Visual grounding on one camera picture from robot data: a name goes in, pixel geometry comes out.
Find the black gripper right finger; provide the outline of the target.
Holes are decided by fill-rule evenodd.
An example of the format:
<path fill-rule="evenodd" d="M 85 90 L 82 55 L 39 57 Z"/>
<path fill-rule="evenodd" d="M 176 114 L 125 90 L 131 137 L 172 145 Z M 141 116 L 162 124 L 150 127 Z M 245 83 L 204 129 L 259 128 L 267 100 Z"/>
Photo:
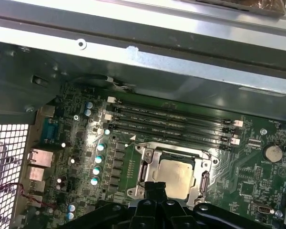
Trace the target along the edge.
<path fill-rule="evenodd" d="M 163 229 L 266 229 L 267 226 L 241 217 L 215 205 L 202 203 L 186 210 L 167 197 L 166 184 L 156 183 L 157 202 Z"/>

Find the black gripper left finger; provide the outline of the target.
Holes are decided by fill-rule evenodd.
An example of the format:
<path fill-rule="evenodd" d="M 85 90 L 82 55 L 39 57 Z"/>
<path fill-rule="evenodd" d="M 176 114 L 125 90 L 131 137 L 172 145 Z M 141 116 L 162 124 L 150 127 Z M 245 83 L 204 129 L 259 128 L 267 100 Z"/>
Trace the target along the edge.
<path fill-rule="evenodd" d="M 160 183 L 145 182 L 144 199 L 128 206 L 108 203 L 79 218 L 61 229 L 154 229 L 156 228 L 157 202 L 160 200 Z"/>

